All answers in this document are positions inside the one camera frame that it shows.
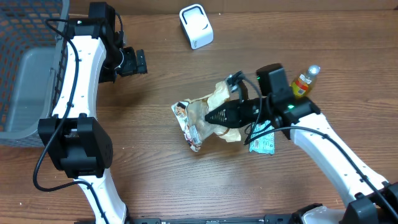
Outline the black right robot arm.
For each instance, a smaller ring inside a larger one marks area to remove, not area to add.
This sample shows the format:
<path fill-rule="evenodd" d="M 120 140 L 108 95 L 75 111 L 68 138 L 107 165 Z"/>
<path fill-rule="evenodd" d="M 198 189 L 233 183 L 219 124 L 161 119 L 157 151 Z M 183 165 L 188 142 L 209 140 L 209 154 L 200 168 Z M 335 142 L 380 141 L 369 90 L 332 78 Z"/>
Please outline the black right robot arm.
<path fill-rule="evenodd" d="M 320 108 L 308 97 L 294 97 L 283 66 L 266 65 L 256 71 L 258 98 L 250 100 L 243 72 L 227 77 L 238 91 L 205 115 L 205 121 L 227 128 L 270 121 L 271 132 L 281 131 L 303 149 L 339 193 L 344 209 L 313 203 L 290 215 L 266 215 L 265 223 L 397 223 L 397 184 L 366 165 L 335 133 Z"/>

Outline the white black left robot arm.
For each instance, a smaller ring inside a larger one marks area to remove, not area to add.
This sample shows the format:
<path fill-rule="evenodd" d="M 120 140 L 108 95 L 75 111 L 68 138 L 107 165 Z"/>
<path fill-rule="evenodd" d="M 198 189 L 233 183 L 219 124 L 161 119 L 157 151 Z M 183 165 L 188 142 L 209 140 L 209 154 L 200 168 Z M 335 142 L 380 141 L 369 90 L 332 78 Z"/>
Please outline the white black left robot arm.
<path fill-rule="evenodd" d="M 95 223 L 130 223 L 111 176 L 113 143 L 97 120 L 96 100 L 100 83 L 147 73 L 144 51 L 124 45 L 121 16 L 106 2 L 91 2 L 87 17 L 62 24 L 65 76 L 50 117 L 38 123 L 42 155 L 82 189 Z"/>

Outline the brown snack pouch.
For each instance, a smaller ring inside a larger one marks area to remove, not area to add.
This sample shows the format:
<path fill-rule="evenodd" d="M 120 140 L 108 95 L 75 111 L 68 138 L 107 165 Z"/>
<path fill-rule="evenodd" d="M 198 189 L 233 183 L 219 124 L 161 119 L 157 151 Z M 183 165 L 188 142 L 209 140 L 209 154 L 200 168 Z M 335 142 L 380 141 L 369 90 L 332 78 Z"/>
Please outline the brown snack pouch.
<path fill-rule="evenodd" d="M 213 93 L 194 100 L 178 101 L 171 106 L 190 149 L 198 152 L 205 139 L 212 134 L 226 142 L 238 142 L 241 134 L 238 129 L 226 128 L 205 121 L 205 115 L 230 100 L 229 90 L 225 81 L 215 85 Z"/>

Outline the teal wipes pack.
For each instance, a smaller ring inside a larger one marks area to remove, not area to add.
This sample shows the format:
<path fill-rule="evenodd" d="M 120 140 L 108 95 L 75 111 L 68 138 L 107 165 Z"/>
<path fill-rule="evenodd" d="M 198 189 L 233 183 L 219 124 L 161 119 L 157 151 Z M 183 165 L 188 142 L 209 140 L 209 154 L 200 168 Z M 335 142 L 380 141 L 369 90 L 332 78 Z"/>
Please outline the teal wipes pack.
<path fill-rule="evenodd" d="M 254 132 L 252 134 L 252 138 L 262 134 L 266 131 L 270 131 L 274 129 L 271 125 L 270 121 L 265 121 L 264 123 L 258 124 L 254 128 Z M 274 133 L 270 133 L 268 135 L 262 136 L 258 139 L 255 139 L 253 142 L 249 144 L 249 151 L 256 152 L 259 154 L 270 154 L 273 155 L 275 152 L 275 141 L 274 141 Z"/>

